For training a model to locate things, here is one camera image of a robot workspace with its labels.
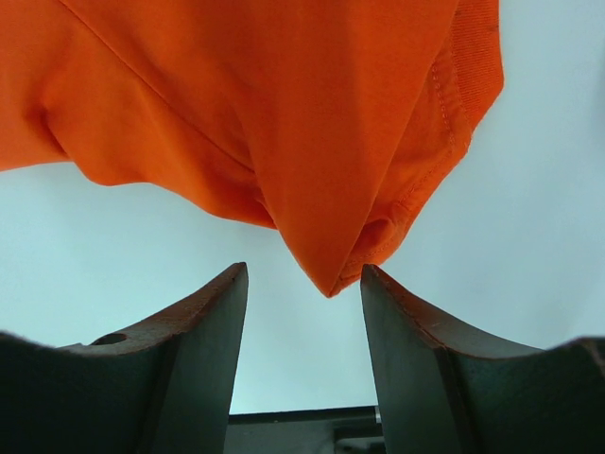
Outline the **orange t-shirt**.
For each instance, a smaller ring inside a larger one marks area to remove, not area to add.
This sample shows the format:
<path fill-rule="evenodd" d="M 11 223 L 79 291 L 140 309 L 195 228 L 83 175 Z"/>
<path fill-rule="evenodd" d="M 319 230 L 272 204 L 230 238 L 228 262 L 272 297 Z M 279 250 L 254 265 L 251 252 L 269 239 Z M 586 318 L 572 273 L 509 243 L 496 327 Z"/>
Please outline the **orange t-shirt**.
<path fill-rule="evenodd" d="M 277 230 L 332 297 L 503 88 L 495 1 L 5 1 L 1 167 L 70 162 Z"/>

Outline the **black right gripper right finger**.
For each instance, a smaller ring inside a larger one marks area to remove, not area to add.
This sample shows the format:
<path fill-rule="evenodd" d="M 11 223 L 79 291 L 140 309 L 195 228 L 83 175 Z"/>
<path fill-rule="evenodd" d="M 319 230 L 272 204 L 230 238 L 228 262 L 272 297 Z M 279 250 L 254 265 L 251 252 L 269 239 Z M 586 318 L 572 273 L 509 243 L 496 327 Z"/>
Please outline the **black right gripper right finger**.
<path fill-rule="evenodd" d="M 546 350 L 505 340 L 374 265 L 360 287 L 387 452 L 603 451 L 603 339 Z"/>

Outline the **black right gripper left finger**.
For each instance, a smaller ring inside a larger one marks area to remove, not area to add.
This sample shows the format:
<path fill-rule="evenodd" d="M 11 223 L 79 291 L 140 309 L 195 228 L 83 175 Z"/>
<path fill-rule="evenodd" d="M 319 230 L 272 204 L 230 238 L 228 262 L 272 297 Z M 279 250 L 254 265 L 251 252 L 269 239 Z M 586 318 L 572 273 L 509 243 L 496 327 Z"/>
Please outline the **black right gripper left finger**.
<path fill-rule="evenodd" d="M 1 336 L 5 453 L 219 453 L 248 299 L 245 264 L 89 345 Z"/>

